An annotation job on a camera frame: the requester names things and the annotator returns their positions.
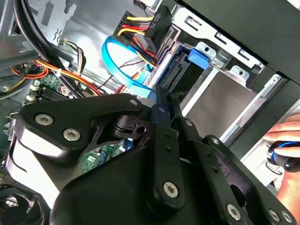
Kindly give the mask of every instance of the red wire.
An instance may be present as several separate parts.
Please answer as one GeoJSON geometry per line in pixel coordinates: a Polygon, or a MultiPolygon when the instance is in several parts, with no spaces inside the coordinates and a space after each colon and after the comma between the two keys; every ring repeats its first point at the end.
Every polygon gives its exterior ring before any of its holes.
{"type": "Polygon", "coordinates": [[[149,26],[144,26],[144,27],[133,27],[133,26],[128,26],[128,25],[123,25],[123,28],[130,28],[130,29],[135,29],[135,30],[146,30],[149,28],[149,26]]]}
{"type": "Polygon", "coordinates": [[[114,93],[117,94],[122,88],[124,88],[124,85],[121,85],[114,93]]]}
{"type": "Polygon", "coordinates": [[[144,46],[142,45],[141,41],[137,38],[137,37],[133,37],[133,40],[136,42],[136,44],[147,54],[149,54],[150,56],[152,56],[153,58],[156,59],[156,55],[153,54],[152,52],[147,51],[144,46]]]}
{"type": "Polygon", "coordinates": [[[127,67],[127,66],[133,66],[133,65],[136,65],[136,64],[139,64],[139,63],[142,63],[142,62],[144,62],[144,60],[139,61],[139,62],[135,62],[135,63],[126,64],[126,65],[120,66],[119,69],[121,69],[121,68],[123,68],[123,67],[127,67]]]}

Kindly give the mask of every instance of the orange wire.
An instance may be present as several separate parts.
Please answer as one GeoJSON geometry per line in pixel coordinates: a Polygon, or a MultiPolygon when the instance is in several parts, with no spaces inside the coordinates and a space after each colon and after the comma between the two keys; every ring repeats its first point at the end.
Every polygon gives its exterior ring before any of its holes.
{"type": "MultiPolygon", "coordinates": [[[[55,68],[55,69],[58,69],[57,67],[49,64],[49,63],[46,63],[42,60],[37,60],[37,63],[38,61],[42,62],[43,64],[47,65],[48,67],[51,67],[51,68],[55,68]]],[[[66,70],[63,70],[64,73],[70,75],[70,76],[74,76],[76,79],[78,79],[79,81],[81,81],[83,84],[85,84],[86,86],[88,86],[89,88],[91,88],[93,91],[95,91],[98,95],[101,95],[101,93],[94,87],[94,85],[92,85],[90,82],[88,82],[87,80],[83,79],[82,77],[76,75],[76,74],[73,74],[69,71],[66,71],[66,70]]]]}
{"type": "MultiPolygon", "coordinates": [[[[20,73],[18,71],[16,71],[14,68],[10,67],[10,69],[14,72],[14,74],[16,75],[20,75],[20,73]]],[[[43,67],[43,72],[39,73],[39,74],[35,74],[35,75],[31,75],[31,74],[25,74],[25,78],[26,79],[38,79],[38,78],[43,78],[45,76],[47,76],[49,74],[49,69],[43,67]]]]}

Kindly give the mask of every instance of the black cable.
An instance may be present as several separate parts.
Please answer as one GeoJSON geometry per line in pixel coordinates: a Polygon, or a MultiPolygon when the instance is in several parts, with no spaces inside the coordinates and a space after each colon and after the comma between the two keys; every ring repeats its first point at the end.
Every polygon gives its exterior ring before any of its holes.
{"type": "Polygon", "coordinates": [[[152,22],[146,22],[146,21],[129,21],[129,20],[126,20],[125,22],[126,24],[128,25],[150,25],[152,22]]]}
{"type": "MultiPolygon", "coordinates": [[[[60,61],[56,51],[52,48],[51,44],[42,34],[41,30],[38,28],[37,23],[35,22],[33,15],[30,10],[30,6],[27,0],[21,0],[24,14],[26,16],[28,26],[31,29],[31,32],[38,39],[39,44],[44,49],[46,54],[50,57],[52,64],[58,68],[65,69],[64,65],[60,61]]],[[[61,83],[70,91],[75,94],[75,98],[84,97],[84,95],[78,90],[75,83],[73,83],[68,77],[62,77],[60,79],[61,83]]]]}
{"type": "Polygon", "coordinates": [[[22,34],[25,36],[25,38],[29,41],[29,43],[33,46],[33,48],[38,52],[38,54],[44,58],[44,60],[49,61],[52,63],[52,60],[47,56],[46,52],[41,48],[39,43],[34,41],[33,37],[31,36],[30,32],[28,32],[27,25],[24,22],[24,13],[21,10],[21,2],[19,0],[12,0],[13,3],[13,9],[15,14],[15,20],[19,26],[19,29],[21,30],[22,34]]]}
{"type": "MultiPolygon", "coordinates": [[[[25,38],[29,41],[29,43],[34,47],[34,49],[38,52],[38,54],[46,61],[50,62],[51,64],[55,65],[53,60],[48,56],[45,49],[42,48],[41,44],[38,42],[37,37],[33,35],[33,31],[30,30],[30,27],[25,20],[25,13],[22,8],[22,3],[19,0],[12,0],[13,3],[13,9],[15,14],[16,22],[22,32],[22,34],[25,36],[25,38]]],[[[72,84],[70,80],[68,80],[66,77],[61,77],[61,83],[70,91],[74,92],[74,97],[84,97],[84,95],[78,91],[77,87],[75,86],[75,83],[72,84]]]]}
{"type": "Polygon", "coordinates": [[[266,166],[270,171],[272,171],[272,173],[274,173],[274,174],[276,174],[276,175],[279,175],[279,176],[282,175],[282,172],[275,172],[274,170],[272,170],[272,169],[268,166],[268,163],[269,163],[269,162],[266,162],[266,163],[265,163],[265,166],[266,166]]]}
{"type": "Polygon", "coordinates": [[[45,36],[42,34],[41,30],[38,28],[38,25],[36,21],[33,18],[33,15],[30,10],[30,6],[28,4],[27,0],[21,0],[23,11],[26,17],[26,20],[28,22],[28,26],[31,28],[31,31],[33,32],[34,36],[38,39],[38,42],[40,43],[41,47],[45,50],[47,55],[53,60],[54,66],[65,69],[64,65],[60,61],[56,51],[52,48],[51,44],[48,42],[48,40],[45,38],[45,36]]]}

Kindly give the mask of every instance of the human hand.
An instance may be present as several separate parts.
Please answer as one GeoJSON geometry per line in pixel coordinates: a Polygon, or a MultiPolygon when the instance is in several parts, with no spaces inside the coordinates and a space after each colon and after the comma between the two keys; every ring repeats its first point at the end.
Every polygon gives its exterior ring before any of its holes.
{"type": "MultiPolygon", "coordinates": [[[[300,114],[287,118],[282,124],[276,124],[263,138],[274,142],[300,142],[300,114]]],[[[274,151],[282,156],[300,158],[300,147],[282,147],[274,149],[274,151]]]]}

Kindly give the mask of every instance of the silver screw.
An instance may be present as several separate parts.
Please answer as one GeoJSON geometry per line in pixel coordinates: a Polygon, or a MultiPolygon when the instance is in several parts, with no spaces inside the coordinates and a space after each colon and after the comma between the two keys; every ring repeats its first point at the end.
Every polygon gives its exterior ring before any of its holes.
{"type": "Polygon", "coordinates": [[[176,198],[178,196],[178,189],[175,184],[171,182],[164,183],[164,191],[170,198],[176,198]]]}
{"type": "Polygon", "coordinates": [[[192,126],[192,125],[193,125],[192,121],[190,121],[190,120],[186,120],[186,123],[187,123],[189,126],[192,126]]]}
{"type": "Polygon", "coordinates": [[[276,212],[274,212],[274,210],[269,210],[269,213],[270,213],[270,215],[272,216],[272,218],[273,218],[275,221],[277,221],[277,222],[280,221],[279,216],[277,215],[276,212]]]}
{"type": "Polygon", "coordinates": [[[219,141],[216,138],[212,138],[212,142],[214,142],[215,144],[219,144],[219,141]]]}
{"type": "Polygon", "coordinates": [[[130,102],[131,102],[132,104],[134,104],[134,105],[137,105],[137,102],[136,102],[135,100],[133,100],[133,99],[131,99],[130,102]]]}
{"type": "Polygon", "coordinates": [[[80,139],[80,133],[75,129],[66,129],[63,133],[64,138],[66,138],[70,142],[76,142],[80,139]]]}
{"type": "Polygon", "coordinates": [[[241,219],[240,212],[238,211],[238,209],[234,205],[228,204],[227,205],[227,212],[236,221],[240,221],[240,219],[241,219]]]}
{"type": "Polygon", "coordinates": [[[48,126],[53,124],[53,118],[48,114],[39,114],[36,116],[36,122],[40,125],[48,126]]]}
{"type": "Polygon", "coordinates": [[[287,212],[281,211],[281,213],[287,222],[291,223],[293,221],[292,218],[290,217],[290,215],[287,214],[287,212]]]}

